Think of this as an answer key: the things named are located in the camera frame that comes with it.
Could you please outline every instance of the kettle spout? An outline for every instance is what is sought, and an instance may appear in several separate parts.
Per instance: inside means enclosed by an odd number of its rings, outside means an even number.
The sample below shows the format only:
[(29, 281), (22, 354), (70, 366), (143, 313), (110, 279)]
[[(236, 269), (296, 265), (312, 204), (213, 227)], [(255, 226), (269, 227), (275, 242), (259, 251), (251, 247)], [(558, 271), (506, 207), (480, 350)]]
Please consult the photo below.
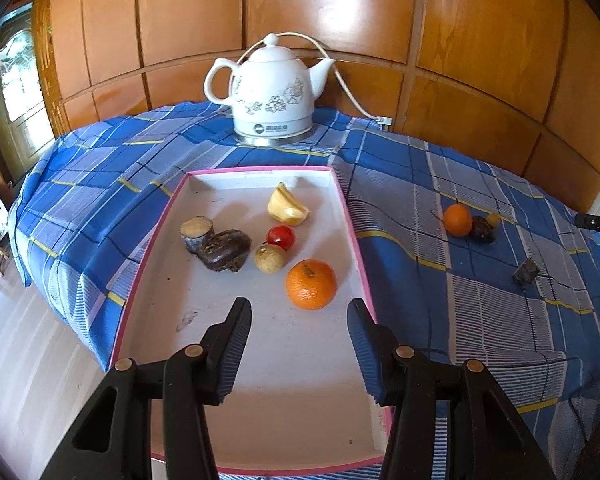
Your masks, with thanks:
[(327, 75), (331, 65), (336, 62), (335, 59), (325, 58), (320, 63), (309, 69), (309, 78), (311, 78), (311, 92), (314, 100), (320, 97), (324, 90), (324, 84), (327, 82)]

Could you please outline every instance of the kettle base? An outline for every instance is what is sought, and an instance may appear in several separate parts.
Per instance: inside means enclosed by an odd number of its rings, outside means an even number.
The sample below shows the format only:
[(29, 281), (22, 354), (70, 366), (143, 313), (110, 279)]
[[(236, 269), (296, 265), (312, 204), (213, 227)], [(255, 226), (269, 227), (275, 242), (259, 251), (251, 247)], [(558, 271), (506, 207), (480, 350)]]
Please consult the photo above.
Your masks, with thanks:
[(245, 135), (242, 132), (234, 129), (234, 137), (243, 144), (249, 146), (284, 146), (285, 144), (293, 144), (294, 142), (300, 142), (305, 140), (307, 137), (311, 137), (314, 134), (314, 126), (302, 132), (290, 137), (261, 137), (261, 136), (250, 136)]

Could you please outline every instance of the stain on tray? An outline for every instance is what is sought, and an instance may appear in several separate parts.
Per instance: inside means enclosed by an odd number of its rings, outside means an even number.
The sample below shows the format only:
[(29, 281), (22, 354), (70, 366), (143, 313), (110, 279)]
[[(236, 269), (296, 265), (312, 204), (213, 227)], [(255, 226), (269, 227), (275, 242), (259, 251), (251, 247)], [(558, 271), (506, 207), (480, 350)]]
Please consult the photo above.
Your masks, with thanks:
[(197, 315), (198, 315), (197, 312), (193, 312), (191, 310), (189, 310), (188, 312), (185, 312), (184, 316), (182, 316), (182, 319), (180, 320), (180, 322), (178, 323), (178, 326), (176, 327), (176, 332), (179, 332), (184, 327), (189, 326), (191, 324), (191, 322), (194, 319), (196, 319)]

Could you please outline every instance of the red tomato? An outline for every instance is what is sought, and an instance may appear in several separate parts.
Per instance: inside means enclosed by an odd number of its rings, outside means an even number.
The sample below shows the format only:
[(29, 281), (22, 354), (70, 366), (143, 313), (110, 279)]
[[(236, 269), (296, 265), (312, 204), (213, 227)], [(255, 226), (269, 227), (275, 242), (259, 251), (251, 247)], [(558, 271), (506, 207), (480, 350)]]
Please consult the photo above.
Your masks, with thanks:
[(269, 229), (267, 233), (267, 244), (273, 244), (282, 247), (288, 251), (296, 241), (296, 235), (291, 227), (280, 224)]

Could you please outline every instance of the kettle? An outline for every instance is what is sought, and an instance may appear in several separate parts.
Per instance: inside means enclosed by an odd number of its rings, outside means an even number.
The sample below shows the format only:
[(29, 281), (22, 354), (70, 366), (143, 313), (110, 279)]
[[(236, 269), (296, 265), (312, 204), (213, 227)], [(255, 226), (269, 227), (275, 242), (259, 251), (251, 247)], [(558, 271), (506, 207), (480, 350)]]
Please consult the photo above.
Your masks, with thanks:
[[(212, 103), (228, 105), (234, 115), (238, 140), (252, 146), (298, 142), (312, 134), (314, 101), (320, 97), (334, 59), (325, 58), (307, 68), (293, 51), (278, 45), (267, 34), (263, 48), (238, 64), (216, 59), (206, 74), (205, 96)], [(211, 88), (216, 72), (231, 69), (229, 97), (216, 97)]]

